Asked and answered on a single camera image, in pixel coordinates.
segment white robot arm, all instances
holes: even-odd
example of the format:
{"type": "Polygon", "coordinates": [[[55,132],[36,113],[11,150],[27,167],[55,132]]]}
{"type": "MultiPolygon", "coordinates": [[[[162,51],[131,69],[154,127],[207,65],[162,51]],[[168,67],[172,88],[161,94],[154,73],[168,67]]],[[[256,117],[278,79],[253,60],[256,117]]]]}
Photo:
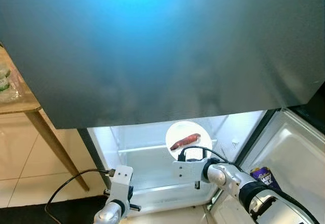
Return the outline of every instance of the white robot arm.
{"type": "Polygon", "coordinates": [[[96,213],[94,224],[117,224],[125,218],[129,210],[140,211],[141,207],[130,204],[133,195],[133,187],[130,181],[133,168],[128,166],[117,166],[114,176],[111,178],[111,190],[106,193],[108,200],[102,210],[96,213]]]}
{"type": "MultiPolygon", "coordinates": [[[[256,181],[232,163],[221,163],[216,158],[175,161],[173,172],[180,182],[195,182],[195,188],[200,188],[200,181],[215,183],[238,200],[258,224],[318,223],[296,200],[256,181]]],[[[129,203],[133,194],[133,188],[129,185],[132,173],[131,167],[116,168],[110,196],[104,208],[95,215],[95,224],[116,224],[127,216],[130,209],[141,210],[141,207],[129,203]]]]}
{"type": "Polygon", "coordinates": [[[299,202],[284,192],[273,189],[232,163],[221,163],[216,158],[173,163],[174,175],[181,181],[215,183],[238,200],[259,224],[314,224],[319,223],[299,202]]]}

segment floor tile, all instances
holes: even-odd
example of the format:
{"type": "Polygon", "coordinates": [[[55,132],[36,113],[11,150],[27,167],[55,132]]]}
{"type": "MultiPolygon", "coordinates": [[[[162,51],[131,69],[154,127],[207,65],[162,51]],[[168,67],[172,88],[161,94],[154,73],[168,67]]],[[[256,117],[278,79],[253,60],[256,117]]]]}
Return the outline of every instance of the floor tile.
{"type": "MultiPolygon", "coordinates": [[[[11,197],[9,207],[46,203],[54,191],[70,177],[69,173],[62,173],[20,178],[11,197]]],[[[53,201],[79,199],[103,194],[106,187],[99,173],[89,172],[84,174],[83,178],[90,191],[85,192],[78,182],[73,180],[57,194],[53,201]]]]}
{"type": "Polygon", "coordinates": [[[0,208],[7,207],[18,179],[0,181],[0,208]]]}
{"type": "Polygon", "coordinates": [[[147,215],[127,218],[121,224],[207,224],[204,209],[202,206],[195,208],[183,208],[170,211],[162,211],[147,215]]]}
{"type": "MultiPolygon", "coordinates": [[[[77,130],[54,129],[54,132],[79,171],[96,168],[77,130]]],[[[64,172],[68,172],[68,170],[56,157],[45,140],[39,136],[21,176],[41,176],[64,172]]]]}
{"type": "Polygon", "coordinates": [[[0,119],[0,180],[19,178],[37,135],[25,116],[0,119]]]}

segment red sausage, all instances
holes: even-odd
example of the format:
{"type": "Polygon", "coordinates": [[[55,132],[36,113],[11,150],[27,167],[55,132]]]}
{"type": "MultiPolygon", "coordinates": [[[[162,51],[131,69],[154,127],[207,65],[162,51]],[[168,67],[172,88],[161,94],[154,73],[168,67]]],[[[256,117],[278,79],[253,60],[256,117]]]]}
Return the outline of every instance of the red sausage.
{"type": "Polygon", "coordinates": [[[187,145],[187,144],[190,144],[190,143],[193,143],[195,142],[196,140],[198,140],[199,138],[201,137],[200,134],[192,134],[190,136],[187,136],[186,138],[184,139],[181,139],[179,141],[177,141],[172,147],[171,147],[171,150],[175,150],[181,146],[184,146],[184,145],[187,145]]]}

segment purple package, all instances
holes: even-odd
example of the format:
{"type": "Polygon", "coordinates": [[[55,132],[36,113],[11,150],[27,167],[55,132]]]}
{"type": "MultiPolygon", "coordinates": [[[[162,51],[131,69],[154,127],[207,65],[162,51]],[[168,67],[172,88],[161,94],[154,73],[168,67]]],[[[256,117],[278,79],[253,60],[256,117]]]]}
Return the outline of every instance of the purple package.
{"type": "Polygon", "coordinates": [[[265,183],[267,186],[271,186],[278,190],[281,190],[279,184],[275,180],[271,170],[267,167],[255,168],[250,172],[250,175],[255,178],[257,181],[260,180],[265,183]]]}

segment black cable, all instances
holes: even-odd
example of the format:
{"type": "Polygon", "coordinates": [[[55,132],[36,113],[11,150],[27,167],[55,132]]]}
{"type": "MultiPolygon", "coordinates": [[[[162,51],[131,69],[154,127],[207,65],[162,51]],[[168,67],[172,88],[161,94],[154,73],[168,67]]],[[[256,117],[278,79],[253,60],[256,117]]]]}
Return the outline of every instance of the black cable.
{"type": "Polygon", "coordinates": [[[72,178],[70,178],[68,181],[66,181],[64,184],[62,184],[55,192],[54,194],[51,196],[51,198],[49,199],[49,201],[46,203],[45,205],[45,212],[57,223],[57,224],[62,224],[61,221],[59,219],[57,219],[54,215],[52,215],[49,211],[49,204],[51,204],[52,200],[54,199],[54,197],[56,196],[56,194],[62,189],[64,188],[69,182],[71,182],[73,179],[75,179],[76,177],[79,177],[80,175],[86,173],[86,172],[102,172],[102,173],[106,173],[108,174],[109,171],[106,170],[99,170],[99,169],[88,169],[85,171],[82,171],[80,173],[78,173],[77,175],[73,176],[72,178]]]}
{"type": "Polygon", "coordinates": [[[181,151],[181,155],[184,155],[185,153],[185,150],[187,149],[191,149],[191,148],[199,148],[199,149],[205,149],[213,154],[215,154],[216,156],[218,156],[219,158],[221,158],[223,160],[223,162],[220,162],[220,163],[227,163],[227,164],[230,164],[230,165],[234,165],[235,167],[238,168],[239,171],[241,172],[244,172],[243,169],[241,169],[239,166],[237,166],[237,164],[235,164],[234,162],[230,162],[228,161],[226,158],[224,158],[223,156],[221,156],[219,153],[217,153],[216,151],[212,150],[212,149],[209,149],[209,148],[206,148],[206,147],[203,147],[203,146],[197,146],[197,145],[194,145],[194,146],[188,146],[188,147],[185,147],[183,148],[183,150],[181,151]]]}
{"type": "Polygon", "coordinates": [[[224,160],[225,163],[228,163],[228,160],[226,158],[224,158],[223,156],[221,156],[219,153],[215,152],[214,150],[212,149],[209,149],[209,148],[206,148],[206,147],[203,147],[203,146],[197,146],[197,145],[194,145],[194,146],[188,146],[188,147],[185,147],[182,149],[181,151],[181,154],[184,154],[185,153],[185,150],[187,149],[191,149],[191,148],[199,148],[199,149],[205,149],[211,153],[214,153],[216,156],[218,156],[220,159],[224,160]]]}

